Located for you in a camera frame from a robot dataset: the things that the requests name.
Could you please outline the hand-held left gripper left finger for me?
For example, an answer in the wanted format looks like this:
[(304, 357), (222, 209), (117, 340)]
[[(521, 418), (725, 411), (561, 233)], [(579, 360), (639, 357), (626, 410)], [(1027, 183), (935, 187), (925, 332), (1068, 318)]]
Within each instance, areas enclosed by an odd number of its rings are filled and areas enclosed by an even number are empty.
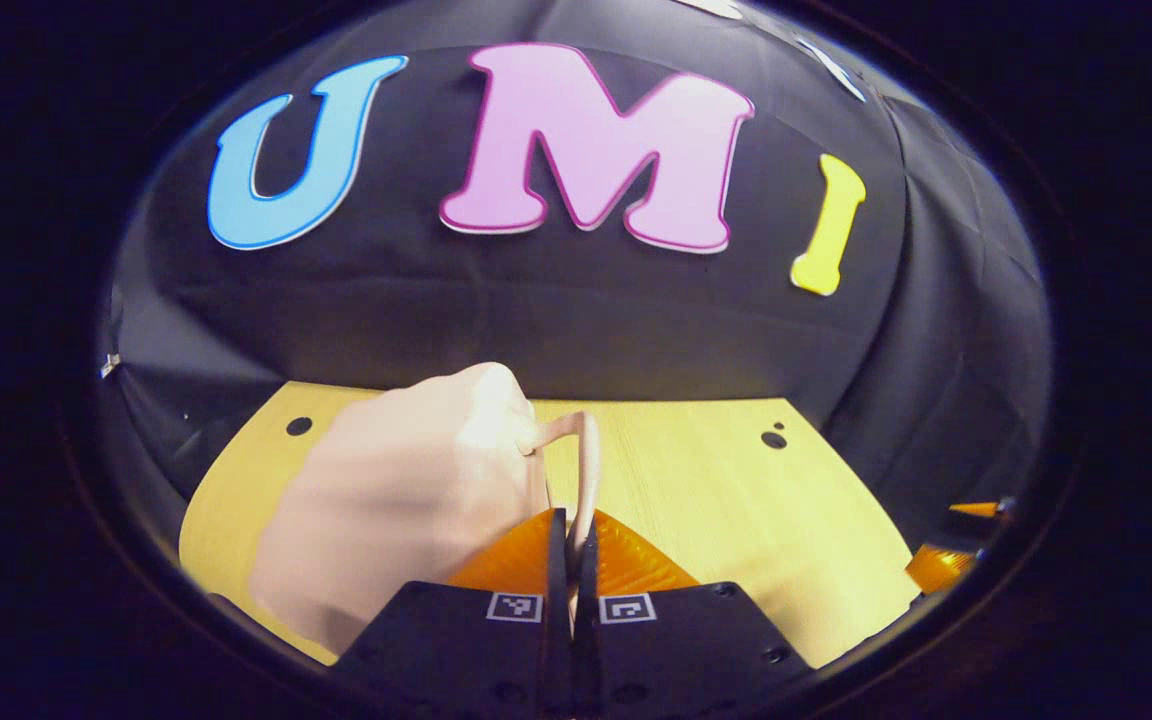
[(332, 679), (370, 717), (567, 717), (571, 620), (563, 510), (540, 529), (539, 591), (408, 582)]

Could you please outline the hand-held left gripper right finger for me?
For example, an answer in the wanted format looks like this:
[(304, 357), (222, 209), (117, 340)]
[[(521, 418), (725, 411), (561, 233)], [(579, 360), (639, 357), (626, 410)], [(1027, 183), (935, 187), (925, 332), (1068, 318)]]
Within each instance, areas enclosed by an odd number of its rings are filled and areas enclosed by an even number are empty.
[(812, 673), (735, 582), (605, 593), (593, 530), (576, 575), (573, 714), (748, 717)]

